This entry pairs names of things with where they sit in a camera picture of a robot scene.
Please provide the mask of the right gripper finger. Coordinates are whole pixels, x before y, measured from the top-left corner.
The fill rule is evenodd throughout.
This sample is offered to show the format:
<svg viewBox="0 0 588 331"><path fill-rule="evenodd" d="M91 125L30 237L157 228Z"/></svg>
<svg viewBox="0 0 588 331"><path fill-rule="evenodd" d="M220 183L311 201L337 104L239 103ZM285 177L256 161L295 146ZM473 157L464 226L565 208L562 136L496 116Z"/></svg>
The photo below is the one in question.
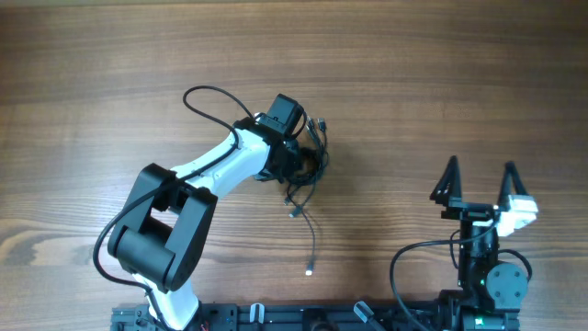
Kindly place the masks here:
<svg viewBox="0 0 588 331"><path fill-rule="evenodd" d="M513 161L509 161L504 165L503 179L497 204L499 206L505 206L510 195L528 195Z"/></svg>
<svg viewBox="0 0 588 331"><path fill-rule="evenodd" d="M452 205L462 201L458 158L455 155L449 158L443 175L430 195L430 200L440 205Z"/></svg>

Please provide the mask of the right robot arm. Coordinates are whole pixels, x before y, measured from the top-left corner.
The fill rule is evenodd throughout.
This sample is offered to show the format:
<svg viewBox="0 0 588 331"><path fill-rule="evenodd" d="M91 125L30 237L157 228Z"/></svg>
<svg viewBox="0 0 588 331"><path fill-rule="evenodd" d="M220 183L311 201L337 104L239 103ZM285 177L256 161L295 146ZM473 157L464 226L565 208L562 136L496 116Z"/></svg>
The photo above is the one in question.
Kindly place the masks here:
<svg viewBox="0 0 588 331"><path fill-rule="evenodd" d="M499 239L537 219L538 206L513 162L504 166L494 204L462 199L458 158L451 156L430 199L445 207L441 217L460 222L457 291L443 290L431 323L435 330L519 330L519 313L532 278L528 260Z"/></svg>

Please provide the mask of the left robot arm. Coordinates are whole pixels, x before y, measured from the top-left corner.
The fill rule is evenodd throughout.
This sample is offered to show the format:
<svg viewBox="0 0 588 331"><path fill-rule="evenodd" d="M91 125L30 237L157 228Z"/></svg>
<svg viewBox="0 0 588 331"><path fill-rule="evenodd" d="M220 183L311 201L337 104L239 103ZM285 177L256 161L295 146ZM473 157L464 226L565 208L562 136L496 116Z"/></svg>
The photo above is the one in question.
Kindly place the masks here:
<svg viewBox="0 0 588 331"><path fill-rule="evenodd" d="M284 182L301 170L296 141L302 105L277 95L266 113L230 126L229 136L198 159L165 169L147 165L104 238L107 251L145 290L162 329L195 325L200 301L189 278L203 252L220 199L249 177Z"/></svg>

